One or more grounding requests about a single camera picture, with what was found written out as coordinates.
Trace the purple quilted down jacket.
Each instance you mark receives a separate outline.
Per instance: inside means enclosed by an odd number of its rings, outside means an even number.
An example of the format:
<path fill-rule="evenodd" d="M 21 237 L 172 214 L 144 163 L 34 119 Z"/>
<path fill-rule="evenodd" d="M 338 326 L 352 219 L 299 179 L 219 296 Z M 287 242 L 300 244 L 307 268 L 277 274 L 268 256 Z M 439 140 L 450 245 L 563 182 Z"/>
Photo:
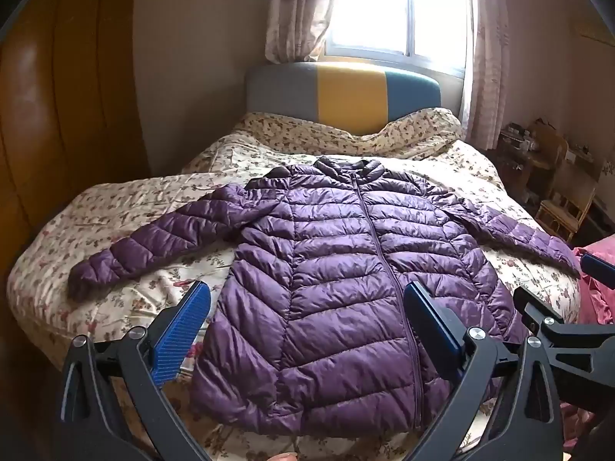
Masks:
<path fill-rule="evenodd" d="M 70 271 L 71 298 L 237 242 L 192 373 L 193 410 L 259 434 L 357 437 L 423 429 L 450 388 L 404 315 L 422 283 L 466 326 L 525 331 L 481 242 L 570 276 L 560 238 L 376 160 L 320 158 L 227 184 Z"/>

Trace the pink quilted blanket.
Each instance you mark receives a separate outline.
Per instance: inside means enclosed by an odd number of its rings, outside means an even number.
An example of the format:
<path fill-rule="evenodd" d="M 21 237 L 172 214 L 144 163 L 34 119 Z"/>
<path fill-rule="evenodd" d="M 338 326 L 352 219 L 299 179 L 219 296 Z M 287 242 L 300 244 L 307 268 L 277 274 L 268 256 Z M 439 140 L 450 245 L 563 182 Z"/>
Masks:
<path fill-rule="evenodd" d="M 607 263 L 614 263 L 615 238 L 610 235 L 587 247 L 573 249 L 577 259 L 585 253 L 592 254 Z M 587 274 L 581 277 L 581 312 L 577 318 L 579 323 L 599 323 L 610 325 L 614 323 L 614 290 Z M 564 451 L 571 453 L 577 444 L 578 438 L 588 433 L 595 420 L 593 413 L 576 406 L 562 403 L 561 412 L 564 428 Z"/>

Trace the wooden chair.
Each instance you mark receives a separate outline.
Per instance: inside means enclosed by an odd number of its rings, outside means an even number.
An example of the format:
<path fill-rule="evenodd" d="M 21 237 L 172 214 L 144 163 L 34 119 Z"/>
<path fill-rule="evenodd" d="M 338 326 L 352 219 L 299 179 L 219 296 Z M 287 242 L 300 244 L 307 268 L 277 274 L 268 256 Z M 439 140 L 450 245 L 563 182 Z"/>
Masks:
<path fill-rule="evenodd" d="M 597 181 L 573 163 L 564 161 L 555 172 L 548 197 L 542 200 L 536 222 L 550 235 L 570 244 L 591 207 Z"/>

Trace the cluttered wooden desk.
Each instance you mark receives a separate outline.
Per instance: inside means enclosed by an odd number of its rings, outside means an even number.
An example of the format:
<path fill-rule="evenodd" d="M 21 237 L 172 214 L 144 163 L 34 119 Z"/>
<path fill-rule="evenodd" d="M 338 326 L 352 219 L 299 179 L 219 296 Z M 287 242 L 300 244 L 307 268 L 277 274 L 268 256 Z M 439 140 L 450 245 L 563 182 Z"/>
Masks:
<path fill-rule="evenodd" d="M 508 194 L 521 205 L 533 206 L 546 199 L 564 163 L 578 167 L 593 181 L 599 178 L 589 148 L 572 142 L 542 119 L 527 127 L 505 125 L 493 161 Z"/>

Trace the right floral curtain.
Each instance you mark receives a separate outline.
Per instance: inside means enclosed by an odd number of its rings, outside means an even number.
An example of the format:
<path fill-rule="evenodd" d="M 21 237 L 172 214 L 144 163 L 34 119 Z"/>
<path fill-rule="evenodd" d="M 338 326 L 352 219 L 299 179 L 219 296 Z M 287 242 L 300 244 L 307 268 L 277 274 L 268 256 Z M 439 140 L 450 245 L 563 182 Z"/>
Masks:
<path fill-rule="evenodd" d="M 504 121 L 510 70 L 507 0 L 466 0 L 466 63 L 460 121 L 466 142 L 497 145 Z"/>

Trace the floral curtain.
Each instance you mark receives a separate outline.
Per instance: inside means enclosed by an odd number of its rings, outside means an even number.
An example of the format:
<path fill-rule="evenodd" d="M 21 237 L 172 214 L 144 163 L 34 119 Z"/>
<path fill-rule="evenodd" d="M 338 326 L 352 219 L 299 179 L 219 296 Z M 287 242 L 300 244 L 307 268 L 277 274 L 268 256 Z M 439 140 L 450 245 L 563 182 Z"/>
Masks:
<path fill-rule="evenodd" d="M 460 121 L 466 142 L 497 145 L 504 121 L 510 70 L 507 0 L 466 0 L 466 63 Z"/>
<path fill-rule="evenodd" d="M 331 25 L 334 0 L 270 0 L 265 57 L 270 63 L 315 61 Z"/>

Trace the floral bed quilt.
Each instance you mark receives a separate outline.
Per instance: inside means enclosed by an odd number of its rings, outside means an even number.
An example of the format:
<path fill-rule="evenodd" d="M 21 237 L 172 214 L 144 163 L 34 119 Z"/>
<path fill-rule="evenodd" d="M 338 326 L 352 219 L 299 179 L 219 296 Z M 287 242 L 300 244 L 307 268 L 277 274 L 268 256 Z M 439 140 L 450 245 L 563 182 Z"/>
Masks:
<path fill-rule="evenodd" d="M 7 290 L 63 362 L 76 335 L 147 327 L 201 281 L 212 300 L 163 388 L 198 445 L 217 460 L 398 460 L 450 392 L 404 288 L 419 281 L 466 325 L 520 342 L 515 288 L 571 322 L 579 277 L 454 129 L 239 128 L 183 173 L 87 189 Z"/>

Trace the grey yellow teal headboard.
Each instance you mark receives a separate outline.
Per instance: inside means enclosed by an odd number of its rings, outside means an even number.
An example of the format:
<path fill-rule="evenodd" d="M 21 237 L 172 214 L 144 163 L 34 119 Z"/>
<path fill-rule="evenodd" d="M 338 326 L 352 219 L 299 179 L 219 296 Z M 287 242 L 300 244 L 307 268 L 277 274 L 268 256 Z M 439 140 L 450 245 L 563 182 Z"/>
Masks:
<path fill-rule="evenodd" d="M 285 63 L 255 68 L 245 79 L 249 113 L 280 114 L 346 130 L 375 133 L 388 123 L 441 105 L 430 77 L 366 63 Z"/>

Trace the brown wooden wardrobe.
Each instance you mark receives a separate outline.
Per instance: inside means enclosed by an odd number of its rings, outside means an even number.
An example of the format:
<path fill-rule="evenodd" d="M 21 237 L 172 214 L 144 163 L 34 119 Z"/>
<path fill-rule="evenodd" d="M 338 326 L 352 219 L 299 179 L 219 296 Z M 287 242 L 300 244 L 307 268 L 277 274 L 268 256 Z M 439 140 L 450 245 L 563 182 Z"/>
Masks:
<path fill-rule="evenodd" d="M 85 189 L 150 167 L 135 0 L 26 0 L 1 43 L 1 273 Z"/>

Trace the left floral curtain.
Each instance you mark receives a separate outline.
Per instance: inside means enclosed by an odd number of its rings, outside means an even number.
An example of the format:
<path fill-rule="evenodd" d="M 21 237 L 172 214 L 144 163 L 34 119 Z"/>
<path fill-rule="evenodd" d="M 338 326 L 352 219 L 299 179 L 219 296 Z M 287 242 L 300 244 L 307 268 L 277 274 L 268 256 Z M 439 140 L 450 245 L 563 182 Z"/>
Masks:
<path fill-rule="evenodd" d="M 331 25 L 334 0 L 270 0 L 265 57 L 270 63 L 315 61 Z"/>

